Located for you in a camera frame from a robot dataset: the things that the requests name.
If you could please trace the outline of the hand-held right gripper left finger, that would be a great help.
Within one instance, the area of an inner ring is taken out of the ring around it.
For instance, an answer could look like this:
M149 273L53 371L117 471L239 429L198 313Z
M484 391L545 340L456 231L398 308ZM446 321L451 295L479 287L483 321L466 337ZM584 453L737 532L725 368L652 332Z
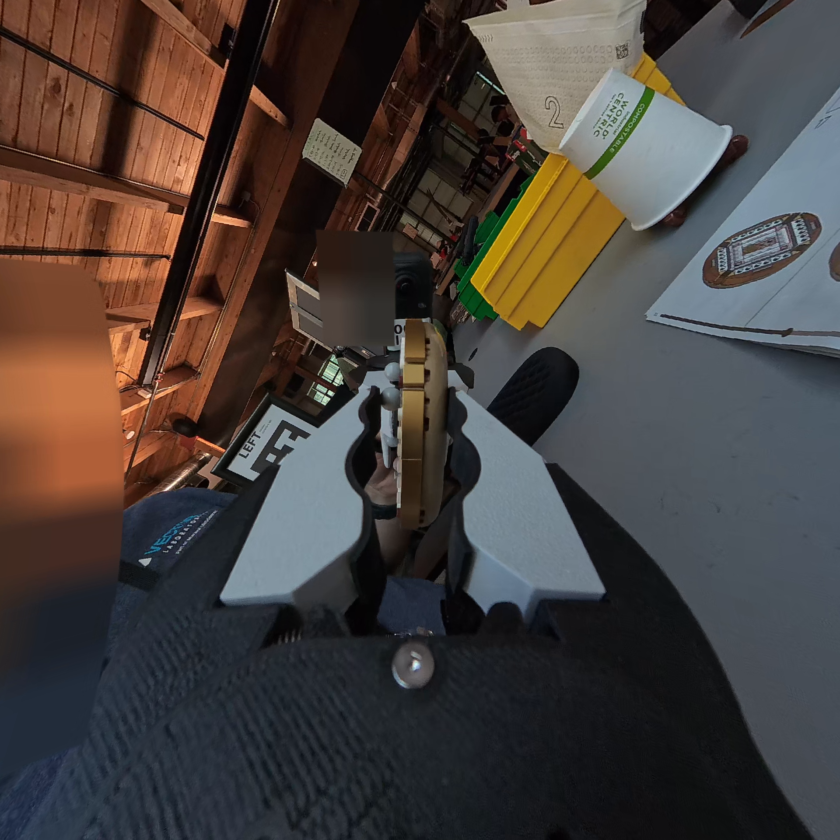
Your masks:
M386 573L364 488L375 471L374 429L362 419L361 388L279 466L227 578L226 606L327 606L374 621Z

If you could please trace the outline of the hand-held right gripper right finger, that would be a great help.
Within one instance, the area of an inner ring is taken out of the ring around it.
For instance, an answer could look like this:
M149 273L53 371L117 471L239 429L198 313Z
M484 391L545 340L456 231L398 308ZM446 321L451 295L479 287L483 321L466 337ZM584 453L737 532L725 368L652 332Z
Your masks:
M471 396L452 390L449 465L459 488L448 538L447 588L488 614L534 617L545 601L606 593L542 457Z

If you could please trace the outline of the white paper bag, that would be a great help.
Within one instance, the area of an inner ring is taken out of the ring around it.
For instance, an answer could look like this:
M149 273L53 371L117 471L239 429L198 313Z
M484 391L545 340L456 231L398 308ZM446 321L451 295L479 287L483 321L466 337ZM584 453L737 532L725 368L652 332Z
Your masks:
M472 17L475 36L531 141L557 154L610 69L632 75L644 53L646 1L509 2Z

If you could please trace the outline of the yellow plastic bin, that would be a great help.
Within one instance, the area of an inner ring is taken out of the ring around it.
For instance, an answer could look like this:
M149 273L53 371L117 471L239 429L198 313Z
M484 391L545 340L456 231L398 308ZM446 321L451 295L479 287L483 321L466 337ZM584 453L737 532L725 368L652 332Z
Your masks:
M472 281L503 321L542 328L624 222L568 159L549 154Z

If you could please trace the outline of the black padded wrist rest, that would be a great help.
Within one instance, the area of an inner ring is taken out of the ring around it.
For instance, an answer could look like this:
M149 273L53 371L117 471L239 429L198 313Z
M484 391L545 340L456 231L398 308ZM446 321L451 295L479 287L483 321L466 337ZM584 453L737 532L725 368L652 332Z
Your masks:
M574 394L579 365L549 346L531 354L487 407L490 415L533 447Z

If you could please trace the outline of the lego instruction booklet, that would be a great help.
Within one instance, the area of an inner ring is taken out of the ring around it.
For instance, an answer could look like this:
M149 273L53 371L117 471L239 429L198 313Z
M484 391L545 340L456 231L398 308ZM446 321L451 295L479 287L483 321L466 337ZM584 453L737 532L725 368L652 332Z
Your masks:
M838 91L656 300L646 320L838 357Z

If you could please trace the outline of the round gold lego base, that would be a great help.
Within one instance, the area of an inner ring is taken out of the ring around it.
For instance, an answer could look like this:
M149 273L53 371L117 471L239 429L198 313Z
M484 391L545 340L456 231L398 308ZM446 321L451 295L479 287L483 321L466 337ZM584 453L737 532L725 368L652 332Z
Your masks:
M428 527L442 506L448 456L448 361L431 324L406 321L398 359L384 371L402 389L397 517L406 530Z

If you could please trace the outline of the person's blue jeans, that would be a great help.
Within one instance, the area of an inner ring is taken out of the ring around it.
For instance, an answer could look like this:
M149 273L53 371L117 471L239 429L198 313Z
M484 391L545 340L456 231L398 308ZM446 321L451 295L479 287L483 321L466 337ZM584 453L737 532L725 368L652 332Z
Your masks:
M388 576L377 622L397 635L445 636L445 588L431 581Z

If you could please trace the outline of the black framed marker sign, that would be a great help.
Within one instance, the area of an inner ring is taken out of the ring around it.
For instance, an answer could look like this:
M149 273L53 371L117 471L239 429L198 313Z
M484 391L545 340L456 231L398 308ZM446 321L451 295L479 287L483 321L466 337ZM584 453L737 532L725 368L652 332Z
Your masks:
M302 446L322 425L284 399L266 394L233 437L211 474L237 487L246 487L269 467Z

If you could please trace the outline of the white paper cup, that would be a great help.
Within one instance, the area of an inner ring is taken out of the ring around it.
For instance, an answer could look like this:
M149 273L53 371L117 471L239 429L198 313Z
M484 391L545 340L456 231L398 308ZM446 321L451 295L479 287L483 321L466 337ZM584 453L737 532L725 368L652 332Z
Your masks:
M566 130L560 153L643 231L703 183L732 137L730 125L612 68Z

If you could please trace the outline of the person's left hand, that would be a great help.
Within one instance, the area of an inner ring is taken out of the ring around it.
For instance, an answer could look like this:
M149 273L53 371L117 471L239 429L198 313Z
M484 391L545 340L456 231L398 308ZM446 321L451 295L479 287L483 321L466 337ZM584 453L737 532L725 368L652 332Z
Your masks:
M371 503L379 506L390 507L396 504L397 481L394 464L385 465L382 452L376 451L375 469L368 480L364 491Z

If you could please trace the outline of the person's navy sweatshirt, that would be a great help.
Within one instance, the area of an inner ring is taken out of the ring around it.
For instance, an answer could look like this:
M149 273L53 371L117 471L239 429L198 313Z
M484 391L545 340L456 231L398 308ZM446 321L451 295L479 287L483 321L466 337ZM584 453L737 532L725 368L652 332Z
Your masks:
M132 614L148 599L154 583L234 500L232 494L188 487L147 496L123 513L120 563L135 567L135 571L119 573L106 663ZM23 835L62 766L77 751L77 747L71 747L2 779L2 839Z

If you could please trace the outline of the white framed board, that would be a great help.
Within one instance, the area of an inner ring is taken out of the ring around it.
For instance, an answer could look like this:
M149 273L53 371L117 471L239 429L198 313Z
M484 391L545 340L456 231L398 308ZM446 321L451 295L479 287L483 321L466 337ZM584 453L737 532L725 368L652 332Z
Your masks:
M295 330L310 340L326 345L323 338L321 302L318 289L291 270L286 270L291 322Z

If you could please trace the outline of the hanging white notice board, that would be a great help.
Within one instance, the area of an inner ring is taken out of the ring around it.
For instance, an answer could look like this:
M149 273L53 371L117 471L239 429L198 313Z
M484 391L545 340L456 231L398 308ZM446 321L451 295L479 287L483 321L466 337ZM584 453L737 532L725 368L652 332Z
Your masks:
M301 156L336 183L347 187L361 154L361 146L323 120L315 119Z

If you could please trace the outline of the silver ventilation duct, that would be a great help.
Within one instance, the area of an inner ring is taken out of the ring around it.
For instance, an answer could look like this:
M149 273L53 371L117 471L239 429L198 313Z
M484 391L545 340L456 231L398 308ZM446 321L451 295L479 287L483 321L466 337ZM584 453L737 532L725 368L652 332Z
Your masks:
M198 454L178 465L173 471L155 484L151 489L143 493L142 499L152 497L164 492L184 489L188 487L207 488L213 476L213 467L218 461L217 457L209 454Z

